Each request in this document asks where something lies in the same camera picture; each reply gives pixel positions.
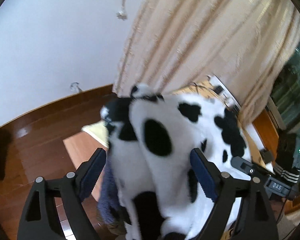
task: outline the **wooden table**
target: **wooden table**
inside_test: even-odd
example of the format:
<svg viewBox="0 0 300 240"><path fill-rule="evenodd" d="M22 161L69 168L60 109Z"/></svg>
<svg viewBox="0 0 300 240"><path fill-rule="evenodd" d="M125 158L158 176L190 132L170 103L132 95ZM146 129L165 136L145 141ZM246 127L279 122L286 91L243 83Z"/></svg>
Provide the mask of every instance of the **wooden table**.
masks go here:
<svg viewBox="0 0 300 240"><path fill-rule="evenodd" d="M108 150L86 132L79 132L63 140L63 143L76 169L81 163L89 160L97 148ZM104 171L101 172L100 177L91 193L96 201L98 201L100 197L103 172Z"/></svg>

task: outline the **wooden floor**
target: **wooden floor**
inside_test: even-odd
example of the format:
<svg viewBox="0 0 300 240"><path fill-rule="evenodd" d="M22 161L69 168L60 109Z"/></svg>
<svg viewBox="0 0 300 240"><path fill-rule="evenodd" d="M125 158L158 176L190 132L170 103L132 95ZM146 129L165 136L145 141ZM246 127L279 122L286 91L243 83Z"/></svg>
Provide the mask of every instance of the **wooden floor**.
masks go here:
<svg viewBox="0 0 300 240"><path fill-rule="evenodd" d="M61 178L75 170L62 140L78 133L82 126L99 121L99 111L111 97L81 102L24 127L10 127L7 133L11 142L6 151L4 179L0 181L0 224L9 239L17 238L21 212L34 180L38 176ZM57 205L65 236L74 239L60 199ZM101 239L114 239L97 219L96 201L90 196L83 206Z"/></svg>

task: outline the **cow print costume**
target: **cow print costume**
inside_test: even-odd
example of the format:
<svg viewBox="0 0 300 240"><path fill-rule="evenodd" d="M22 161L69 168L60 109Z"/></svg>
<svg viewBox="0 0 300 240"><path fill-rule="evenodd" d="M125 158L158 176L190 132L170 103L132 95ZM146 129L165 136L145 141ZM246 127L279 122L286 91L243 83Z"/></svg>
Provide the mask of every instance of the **cow print costume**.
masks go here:
<svg viewBox="0 0 300 240"><path fill-rule="evenodd" d="M251 161L250 152L236 118L219 100L197 94L163 97L139 84L129 98L105 105L101 117L127 240L188 240L199 234L213 202L191 169L193 148L220 171L250 179L230 164L232 156ZM238 198L226 230L239 206Z"/></svg>

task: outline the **wooden baseboard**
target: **wooden baseboard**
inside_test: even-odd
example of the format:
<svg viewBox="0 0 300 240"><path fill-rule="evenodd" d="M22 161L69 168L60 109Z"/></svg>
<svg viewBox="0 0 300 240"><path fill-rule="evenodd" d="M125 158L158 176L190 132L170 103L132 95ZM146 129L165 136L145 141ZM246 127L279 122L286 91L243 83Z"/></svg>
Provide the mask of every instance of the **wooden baseboard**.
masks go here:
<svg viewBox="0 0 300 240"><path fill-rule="evenodd" d="M10 132L21 129L29 125L32 122L35 122L38 119L46 117L47 115L54 114L56 112L71 108L80 103L87 102L91 99L104 97L111 95L112 93L112 84L94 88L91 90L83 91L78 94L68 96L66 98L61 98L59 100L53 101L46 105L40 106L36 109L33 109L17 118L11 120L10 122L2 125L0 130L4 129Z"/></svg>
<svg viewBox="0 0 300 240"><path fill-rule="evenodd" d="M295 212L300 209L300 196L295 198L293 201L287 201L284 206L284 213L287 215L289 213Z"/></svg>

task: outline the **blue gripper pad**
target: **blue gripper pad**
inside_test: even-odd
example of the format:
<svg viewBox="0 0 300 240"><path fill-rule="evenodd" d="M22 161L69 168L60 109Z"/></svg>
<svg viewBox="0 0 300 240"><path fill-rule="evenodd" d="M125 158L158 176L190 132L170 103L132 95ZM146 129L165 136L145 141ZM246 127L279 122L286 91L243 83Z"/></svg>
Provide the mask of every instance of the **blue gripper pad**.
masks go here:
<svg viewBox="0 0 300 240"><path fill-rule="evenodd" d="M192 169L194 170L194 174L196 175L205 195L207 198L210 198L213 203L216 202L218 199L217 194L217 183L220 182L220 179L215 175L214 177L209 173L206 164L210 164L207 159L203 156L200 149L192 149L190 152L190 163L192 166ZM218 168L212 163L212 165L215 167L212 169L212 171L215 171L216 173L220 173Z"/></svg>
<svg viewBox="0 0 300 240"><path fill-rule="evenodd" d="M80 170L80 167L77 169L77 172L83 172L79 181L79 198L81 202L91 195L91 192L96 185L96 182L103 170L103 167L106 164L106 151L104 149L98 148L91 158L82 163L83 169Z"/></svg>

